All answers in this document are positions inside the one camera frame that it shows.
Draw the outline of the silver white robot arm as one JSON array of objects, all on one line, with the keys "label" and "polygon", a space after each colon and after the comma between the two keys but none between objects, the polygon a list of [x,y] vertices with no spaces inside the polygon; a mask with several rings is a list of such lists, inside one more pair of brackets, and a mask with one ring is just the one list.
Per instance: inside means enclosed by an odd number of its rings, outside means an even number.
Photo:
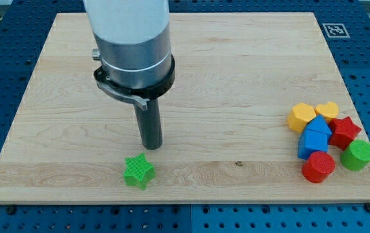
[{"label": "silver white robot arm", "polygon": [[110,81],[143,89],[171,68],[168,0],[84,0]]}]

